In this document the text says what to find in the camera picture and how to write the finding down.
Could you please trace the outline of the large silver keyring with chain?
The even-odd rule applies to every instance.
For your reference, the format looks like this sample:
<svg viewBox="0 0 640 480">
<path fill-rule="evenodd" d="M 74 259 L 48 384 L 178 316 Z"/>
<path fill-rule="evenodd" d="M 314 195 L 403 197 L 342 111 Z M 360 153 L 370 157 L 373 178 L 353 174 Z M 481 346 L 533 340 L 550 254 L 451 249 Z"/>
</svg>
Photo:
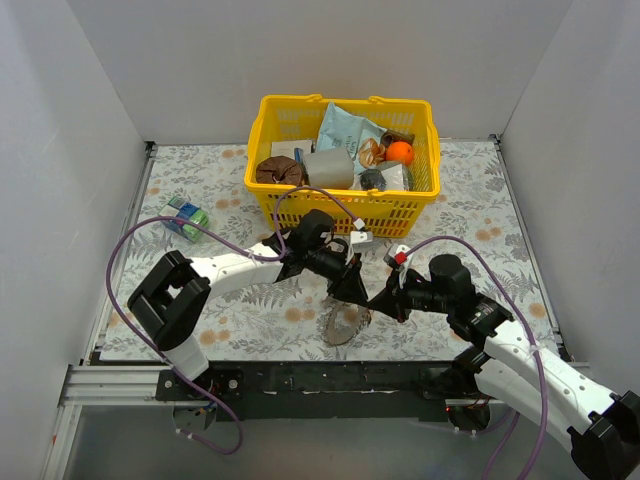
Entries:
<svg viewBox="0 0 640 480">
<path fill-rule="evenodd" d="M 327 297 L 321 307 L 321 338 L 331 347 L 348 344 L 371 323 L 371 311 L 363 306 Z"/>
</svg>

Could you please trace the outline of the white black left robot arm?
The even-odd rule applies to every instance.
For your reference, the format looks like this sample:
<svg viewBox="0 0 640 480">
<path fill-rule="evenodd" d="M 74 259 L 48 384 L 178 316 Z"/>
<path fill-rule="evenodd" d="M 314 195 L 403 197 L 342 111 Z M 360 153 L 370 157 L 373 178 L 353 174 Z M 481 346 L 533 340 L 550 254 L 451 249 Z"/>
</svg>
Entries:
<svg viewBox="0 0 640 480">
<path fill-rule="evenodd" d="M 134 290 L 127 307 L 153 346 L 180 375 L 178 387 L 193 400 L 213 386 L 209 360 L 194 335 L 207 301 L 253 285 L 275 284 L 308 270 L 327 280 L 327 295 L 365 307 L 357 250 L 373 239 L 362 219 L 349 239 L 335 239 L 334 219 L 313 209 L 292 228 L 282 228 L 248 249 L 215 257 L 165 254 Z"/>
</svg>

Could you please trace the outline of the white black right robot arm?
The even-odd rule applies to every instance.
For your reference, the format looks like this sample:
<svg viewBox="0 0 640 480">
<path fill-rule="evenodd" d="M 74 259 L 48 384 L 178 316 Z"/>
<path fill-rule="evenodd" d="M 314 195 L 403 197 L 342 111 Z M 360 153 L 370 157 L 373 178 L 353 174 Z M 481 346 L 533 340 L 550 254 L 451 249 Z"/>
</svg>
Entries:
<svg viewBox="0 0 640 480">
<path fill-rule="evenodd" d="M 571 455 L 589 479 L 626 479 L 639 465 L 639 397 L 618 394 L 576 370 L 551 350 L 532 344 L 522 322 L 478 292 L 451 254 L 429 263 L 428 278 L 405 252 L 386 255 L 392 272 L 371 309 L 400 322 L 413 311 L 441 313 L 470 343 L 457 357 L 454 389 L 483 393 L 535 421 Z"/>
</svg>

